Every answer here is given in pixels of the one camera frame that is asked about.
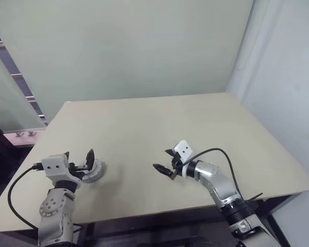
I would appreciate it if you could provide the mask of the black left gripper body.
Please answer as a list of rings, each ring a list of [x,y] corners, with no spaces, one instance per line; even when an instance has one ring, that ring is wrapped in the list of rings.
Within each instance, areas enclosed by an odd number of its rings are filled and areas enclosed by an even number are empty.
[[[86,175],[85,171],[90,170],[90,163],[86,162],[85,165],[76,166],[74,163],[71,162],[69,163],[68,170],[72,176],[78,179],[82,179]]]

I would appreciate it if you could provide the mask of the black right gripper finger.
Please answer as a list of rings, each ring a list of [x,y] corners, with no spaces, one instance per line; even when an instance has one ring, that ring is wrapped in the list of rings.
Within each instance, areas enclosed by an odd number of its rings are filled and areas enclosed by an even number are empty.
[[[158,171],[159,173],[169,177],[169,178],[174,178],[175,177],[175,173],[164,167],[163,165],[160,165],[160,164],[153,164],[153,167],[155,168],[156,171]]]
[[[181,156],[178,152],[173,149],[166,149],[165,152],[171,156],[172,160],[180,160]]]

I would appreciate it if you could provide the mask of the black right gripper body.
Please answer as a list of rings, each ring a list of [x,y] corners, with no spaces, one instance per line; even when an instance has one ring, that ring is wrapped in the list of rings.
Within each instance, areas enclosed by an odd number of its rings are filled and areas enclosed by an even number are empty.
[[[169,155],[172,156],[171,165],[173,168],[170,179],[174,180],[176,176],[182,176],[183,162],[179,153],[170,153]]]

